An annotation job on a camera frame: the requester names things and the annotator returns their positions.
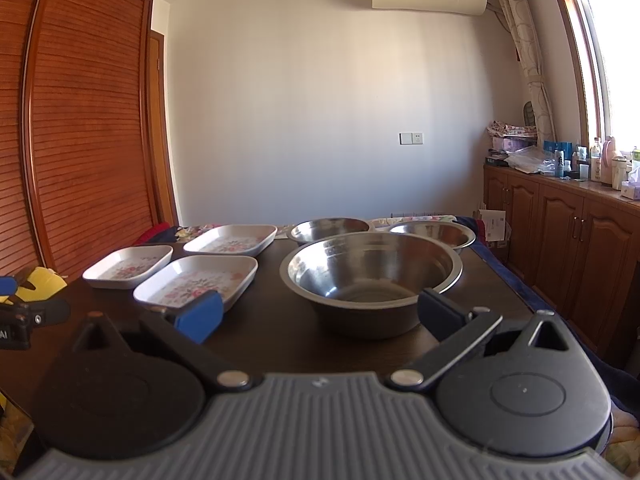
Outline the medium stainless steel bowl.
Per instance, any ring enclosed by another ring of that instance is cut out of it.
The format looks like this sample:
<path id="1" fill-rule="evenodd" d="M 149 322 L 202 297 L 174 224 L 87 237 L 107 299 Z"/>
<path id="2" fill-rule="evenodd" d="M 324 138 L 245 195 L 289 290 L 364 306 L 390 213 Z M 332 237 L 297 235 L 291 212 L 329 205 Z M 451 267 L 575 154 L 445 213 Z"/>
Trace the medium stainless steel bowl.
<path id="1" fill-rule="evenodd" d="M 300 222 L 286 231 L 286 236 L 299 246 L 318 242 L 325 238 L 349 234 L 370 232 L 373 226 L 366 220 L 356 218 L 323 218 Z"/>

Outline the pink floral folded cloth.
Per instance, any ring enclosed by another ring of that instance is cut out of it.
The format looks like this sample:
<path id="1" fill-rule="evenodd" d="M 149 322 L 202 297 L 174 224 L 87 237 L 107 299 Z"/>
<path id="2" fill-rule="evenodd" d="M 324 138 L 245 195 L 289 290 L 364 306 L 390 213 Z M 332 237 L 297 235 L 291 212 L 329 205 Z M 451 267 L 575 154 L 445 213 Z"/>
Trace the pink floral folded cloth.
<path id="1" fill-rule="evenodd" d="M 498 136 L 498 138 L 536 139 L 537 137 L 535 126 L 510 125 L 496 120 L 487 126 L 486 132 L 490 136 Z"/>

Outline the large stainless steel bowl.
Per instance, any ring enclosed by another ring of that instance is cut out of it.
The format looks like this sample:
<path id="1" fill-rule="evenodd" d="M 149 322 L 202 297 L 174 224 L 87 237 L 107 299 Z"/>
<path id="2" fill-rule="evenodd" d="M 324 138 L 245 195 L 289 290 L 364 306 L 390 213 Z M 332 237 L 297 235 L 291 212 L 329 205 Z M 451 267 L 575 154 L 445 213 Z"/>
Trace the large stainless steel bowl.
<path id="1" fill-rule="evenodd" d="M 291 252 L 280 278 L 307 300 L 322 330 L 386 339 L 419 324 L 423 289 L 446 292 L 463 273 L 460 256 L 438 240 L 412 234 L 335 235 Z"/>

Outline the yellow plush toy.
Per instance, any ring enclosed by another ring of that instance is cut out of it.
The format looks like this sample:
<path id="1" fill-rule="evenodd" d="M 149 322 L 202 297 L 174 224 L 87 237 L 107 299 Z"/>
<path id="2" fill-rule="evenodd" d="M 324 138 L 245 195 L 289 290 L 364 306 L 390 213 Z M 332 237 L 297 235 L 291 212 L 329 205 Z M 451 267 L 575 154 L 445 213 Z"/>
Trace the yellow plush toy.
<path id="1" fill-rule="evenodd" d="M 61 275 L 43 266 L 24 268 L 14 275 L 17 289 L 6 297 L 8 304 L 28 304 L 29 302 L 47 300 L 67 286 Z"/>

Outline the white lotion bottle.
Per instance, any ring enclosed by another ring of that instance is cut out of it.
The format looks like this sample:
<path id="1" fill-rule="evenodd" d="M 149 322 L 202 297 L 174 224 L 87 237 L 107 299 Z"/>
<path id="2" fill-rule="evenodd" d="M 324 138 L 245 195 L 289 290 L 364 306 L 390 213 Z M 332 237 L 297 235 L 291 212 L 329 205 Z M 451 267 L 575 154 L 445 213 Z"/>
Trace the white lotion bottle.
<path id="1" fill-rule="evenodd" d="M 601 181 L 602 168 L 602 144 L 596 136 L 590 142 L 590 180 L 594 182 Z"/>

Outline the wooden cabinet row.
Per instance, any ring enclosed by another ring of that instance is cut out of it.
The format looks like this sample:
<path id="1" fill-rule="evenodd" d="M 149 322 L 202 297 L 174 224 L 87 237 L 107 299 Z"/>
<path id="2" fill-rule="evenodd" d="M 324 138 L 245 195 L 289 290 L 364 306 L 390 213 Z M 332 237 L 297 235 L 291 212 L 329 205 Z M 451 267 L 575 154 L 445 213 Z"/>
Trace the wooden cabinet row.
<path id="1" fill-rule="evenodd" d="M 599 183 L 484 168 L 511 230 L 506 266 L 600 358 L 625 366 L 639 328 L 639 205 Z"/>

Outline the floral bed quilt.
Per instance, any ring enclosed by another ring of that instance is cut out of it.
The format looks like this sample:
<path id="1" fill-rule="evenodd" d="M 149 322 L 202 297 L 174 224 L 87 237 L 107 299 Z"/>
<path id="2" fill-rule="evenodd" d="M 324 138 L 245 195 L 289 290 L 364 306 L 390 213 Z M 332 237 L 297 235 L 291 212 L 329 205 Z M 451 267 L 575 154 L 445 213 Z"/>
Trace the floral bed quilt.
<path id="1" fill-rule="evenodd" d="M 456 219 L 457 217 L 453 214 L 424 214 L 423 216 L 375 218 L 369 220 L 369 224 L 375 230 L 385 231 L 390 229 L 392 226 L 396 226 L 396 224 L 404 222 L 431 220 L 453 222 Z M 195 237 L 215 228 L 218 228 L 218 224 L 211 223 L 203 224 L 202 226 L 180 226 L 176 232 L 176 239 L 178 243 L 190 242 L 190 240 L 194 240 Z"/>

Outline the white wall switch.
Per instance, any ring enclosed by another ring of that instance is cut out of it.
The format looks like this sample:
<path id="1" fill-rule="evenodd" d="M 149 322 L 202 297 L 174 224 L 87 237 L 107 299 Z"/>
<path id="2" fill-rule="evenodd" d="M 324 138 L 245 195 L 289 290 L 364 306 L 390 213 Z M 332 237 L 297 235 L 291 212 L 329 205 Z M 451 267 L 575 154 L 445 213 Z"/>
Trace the white wall switch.
<path id="1" fill-rule="evenodd" d="M 400 145 L 422 145 L 423 133 L 422 132 L 401 132 L 399 133 Z"/>

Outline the white paper bag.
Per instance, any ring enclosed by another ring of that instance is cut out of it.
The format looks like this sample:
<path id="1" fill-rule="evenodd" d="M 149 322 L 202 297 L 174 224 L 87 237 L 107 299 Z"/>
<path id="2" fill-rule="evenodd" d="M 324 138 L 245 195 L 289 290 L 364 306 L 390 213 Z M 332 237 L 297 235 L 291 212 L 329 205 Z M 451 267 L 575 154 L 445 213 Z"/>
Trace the white paper bag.
<path id="1" fill-rule="evenodd" d="M 506 240 L 506 212 L 501 209 L 480 209 L 478 218 L 484 224 L 487 243 L 502 243 Z"/>

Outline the dark blue red blanket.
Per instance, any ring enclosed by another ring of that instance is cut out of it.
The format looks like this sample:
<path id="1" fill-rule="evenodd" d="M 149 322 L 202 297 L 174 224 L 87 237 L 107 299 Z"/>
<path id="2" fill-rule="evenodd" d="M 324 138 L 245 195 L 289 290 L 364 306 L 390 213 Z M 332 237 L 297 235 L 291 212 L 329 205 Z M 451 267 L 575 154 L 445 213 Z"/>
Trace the dark blue red blanket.
<path id="1" fill-rule="evenodd" d="M 141 246 L 146 244 L 175 243 L 178 240 L 177 233 L 179 231 L 180 226 L 171 226 L 168 222 L 163 222 L 142 233 L 132 244 L 134 246 Z"/>

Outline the white floral tray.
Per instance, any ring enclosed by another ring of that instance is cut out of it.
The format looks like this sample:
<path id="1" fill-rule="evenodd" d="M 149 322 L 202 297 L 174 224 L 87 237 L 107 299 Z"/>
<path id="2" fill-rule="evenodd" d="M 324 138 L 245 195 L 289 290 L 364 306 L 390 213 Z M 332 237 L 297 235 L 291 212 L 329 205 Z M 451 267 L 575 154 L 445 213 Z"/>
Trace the white floral tray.
<path id="1" fill-rule="evenodd" d="M 90 266 L 82 278 L 93 288 L 134 289 L 167 266 L 173 253 L 168 245 L 122 248 Z"/>
<path id="2" fill-rule="evenodd" d="M 256 257 L 276 238 L 278 228 L 270 224 L 217 226 L 183 246 L 190 254 Z"/>
<path id="3" fill-rule="evenodd" d="M 134 289 L 140 304 L 179 309 L 214 290 L 230 310 L 253 283 L 258 261 L 245 256 L 187 256 L 169 263 Z"/>

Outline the small stainless steel bowl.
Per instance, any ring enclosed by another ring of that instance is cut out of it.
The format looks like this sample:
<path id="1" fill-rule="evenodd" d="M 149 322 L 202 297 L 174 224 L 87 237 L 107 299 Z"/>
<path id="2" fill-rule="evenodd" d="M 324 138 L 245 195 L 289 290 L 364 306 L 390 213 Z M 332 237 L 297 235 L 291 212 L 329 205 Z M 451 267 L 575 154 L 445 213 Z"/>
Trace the small stainless steel bowl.
<path id="1" fill-rule="evenodd" d="M 410 221 L 396 224 L 390 228 L 392 233 L 413 234 L 437 240 L 449 246 L 455 252 L 462 252 L 476 241 L 475 233 L 460 223 L 447 221 Z"/>

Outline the pink bottle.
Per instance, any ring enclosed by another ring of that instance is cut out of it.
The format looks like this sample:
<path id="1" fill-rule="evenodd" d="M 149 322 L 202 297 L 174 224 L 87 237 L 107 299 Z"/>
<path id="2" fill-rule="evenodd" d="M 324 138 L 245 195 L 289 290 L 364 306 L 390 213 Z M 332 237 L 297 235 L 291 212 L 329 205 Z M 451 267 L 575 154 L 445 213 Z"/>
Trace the pink bottle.
<path id="1" fill-rule="evenodd" d="M 615 139 L 606 136 L 602 143 L 601 152 L 601 182 L 612 186 L 613 181 L 613 158 L 615 157 Z"/>

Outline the patterned window curtain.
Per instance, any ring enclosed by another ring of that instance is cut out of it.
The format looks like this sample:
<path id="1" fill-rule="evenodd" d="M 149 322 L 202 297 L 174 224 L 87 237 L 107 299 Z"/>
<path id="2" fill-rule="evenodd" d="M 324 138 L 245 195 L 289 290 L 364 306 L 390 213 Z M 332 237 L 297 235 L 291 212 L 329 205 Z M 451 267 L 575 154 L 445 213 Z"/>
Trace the patterned window curtain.
<path id="1" fill-rule="evenodd" d="M 528 0 L 498 0 L 514 41 L 526 87 L 532 102 L 537 129 L 537 145 L 556 141 L 551 102 L 544 79 L 542 57 L 535 22 Z"/>

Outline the tissue box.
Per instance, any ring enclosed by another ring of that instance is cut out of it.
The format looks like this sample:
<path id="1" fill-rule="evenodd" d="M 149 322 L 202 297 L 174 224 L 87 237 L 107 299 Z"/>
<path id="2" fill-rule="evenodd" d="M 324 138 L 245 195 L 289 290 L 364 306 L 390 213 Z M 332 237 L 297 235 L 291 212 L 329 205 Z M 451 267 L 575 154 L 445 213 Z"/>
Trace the tissue box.
<path id="1" fill-rule="evenodd" d="M 620 194 L 628 200 L 638 202 L 640 200 L 640 168 L 634 168 L 628 174 L 626 180 L 620 184 Z"/>

